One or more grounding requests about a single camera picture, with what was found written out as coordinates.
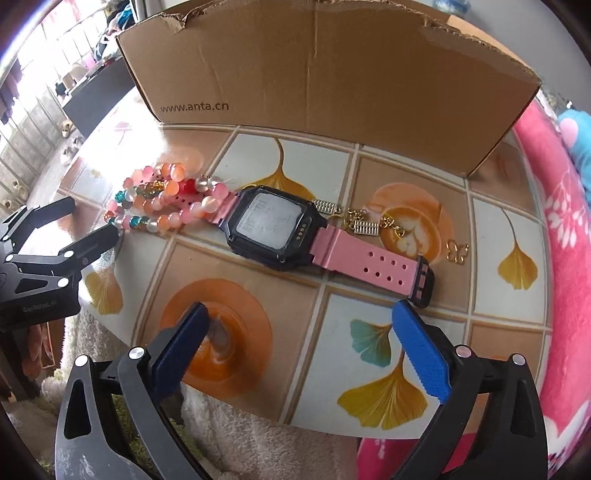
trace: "hanging clothes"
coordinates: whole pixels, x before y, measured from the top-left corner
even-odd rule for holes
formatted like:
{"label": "hanging clothes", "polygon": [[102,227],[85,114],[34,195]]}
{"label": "hanging clothes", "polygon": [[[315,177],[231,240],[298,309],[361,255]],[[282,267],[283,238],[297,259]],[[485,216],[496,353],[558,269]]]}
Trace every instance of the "hanging clothes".
{"label": "hanging clothes", "polygon": [[21,64],[18,59],[12,66],[6,80],[0,85],[0,121],[6,125],[12,116],[14,99],[18,98],[18,82],[22,79]]}

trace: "black watch case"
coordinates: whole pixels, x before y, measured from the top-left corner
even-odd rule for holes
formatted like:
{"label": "black watch case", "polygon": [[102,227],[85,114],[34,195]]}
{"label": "black watch case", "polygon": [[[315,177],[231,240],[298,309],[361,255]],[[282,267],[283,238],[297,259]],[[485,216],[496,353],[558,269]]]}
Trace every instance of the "black watch case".
{"label": "black watch case", "polygon": [[[276,195],[301,207],[301,214],[289,234],[287,243],[280,249],[263,245],[238,232],[240,220],[260,193]],[[226,235],[232,252],[280,271],[312,263],[313,256],[310,254],[312,242],[318,229],[325,228],[327,225],[326,219],[319,214],[313,202],[265,186],[244,188],[238,193],[238,197],[231,213],[219,225]]]}

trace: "teal ginkgo leaf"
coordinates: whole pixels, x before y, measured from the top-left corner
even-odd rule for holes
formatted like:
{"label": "teal ginkgo leaf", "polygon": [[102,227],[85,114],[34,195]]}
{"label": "teal ginkgo leaf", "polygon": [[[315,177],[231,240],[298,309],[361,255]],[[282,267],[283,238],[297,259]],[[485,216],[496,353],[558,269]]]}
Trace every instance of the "teal ginkgo leaf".
{"label": "teal ginkgo leaf", "polygon": [[392,325],[374,325],[363,320],[351,320],[353,350],[361,360],[378,367],[387,367],[392,359],[388,334]]}

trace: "ginkgo leaf pattern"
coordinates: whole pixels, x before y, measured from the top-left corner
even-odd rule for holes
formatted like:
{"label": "ginkgo leaf pattern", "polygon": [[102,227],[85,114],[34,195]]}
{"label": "ginkgo leaf pattern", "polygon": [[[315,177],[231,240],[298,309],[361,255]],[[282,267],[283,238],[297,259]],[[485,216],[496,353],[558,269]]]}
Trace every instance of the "ginkgo leaf pattern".
{"label": "ginkgo leaf pattern", "polygon": [[282,190],[283,192],[291,193],[296,195],[300,198],[313,201],[316,199],[314,194],[308,190],[306,187],[293,181],[283,173],[283,162],[285,159],[285,152],[283,151],[283,145],[278,138],[273,138],[277,143],[277,147],[279,148],[279,165],[277,165],[277,169],[268,177],[264,179],[253,181],[252,185],[264,185],[267,187],[272,187],[274,189]]}
{"label": "ginkgo leaf pattern", "polygon": [[353,350],[361,353],[361,360],[378,367],[387,367],[392,359],[388,334],[392,325],[374,325],[363,320],[351,320]]}
{"label": "ginkgo leaf pattern", "polygon": [[526,255],[521,248],[519,248],[515,228],[511,223],[511,219],[503,209],[501,209],[501,212],[503,212],[503,215],[505,215],[511,227],[514,246],[511,253],[499,264],[499,275],[508,284],[512,285],[515,290],[528,290],[538,278],[538,267],[535,262]]}
{"label": "ginkgo leaf pattern", "polygon": [[359,419],[362,427],[376,428],[381,424],[382,430],[390,430],[425,413],[425,396],[404,378],[404,355],[402,350],[392,373],[347,390],[337,400],[349,415]]}
{"label": "ginkgo leaf pattern", "polygon": [[90,304],[101,315],[119,313],[123,310],[123,292],[115,278],[113,267],[89,273],[84,283],[90,294]]}
{"label": "ginkgo leaf pattern", "polygon": [[123,310],[123,292],[115,276],[115,260],[119,256],[123,240],[124,237],[121,236],[114,248],[102,254],[93,265],[95,270],[84,279],[90,304],[101,315],[115,314]]}

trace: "gold charm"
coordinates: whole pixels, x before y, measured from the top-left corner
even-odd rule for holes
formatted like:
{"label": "gold charm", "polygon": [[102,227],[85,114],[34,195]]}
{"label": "gold charm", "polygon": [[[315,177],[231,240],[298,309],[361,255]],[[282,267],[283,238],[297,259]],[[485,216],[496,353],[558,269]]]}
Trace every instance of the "gold charm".
{"label": "gold charm", "polygon": [[447,260],[457,265],[463,265],[468,252],[470,251],[470,245],[458,245],[454,239],[447,241]]}
{"label": "gold charm", "polygon": [[316,199],[314,200],[314,206],[316,207],[316,210],[326,215],[340,214],[340,206],[334,202],[327,202],[326,200]]}
{"label": "gold charm", "polygon": [[351,230],[358,235],[378,236],[379,231],[383,228],[391,228],[394,230],[394,235],[402,238],[406,231],[390,215],[384,215],[379,222],[365,222],[363,220],[356,220],[353,222]]}
{"label": "gold charm", "polygon": [[343,226],[357,235],[378,236],[382,228],[391,228],[398,238],[406,235],[406,231],[390,215],[384,215],[379,222],[366,221],[367,210],[349,209],[343,213],[342,208],[333,202],[326,200],[314,200],[314,206],[320,213],[328,215],[328,218],[339,218],[343,221]]}

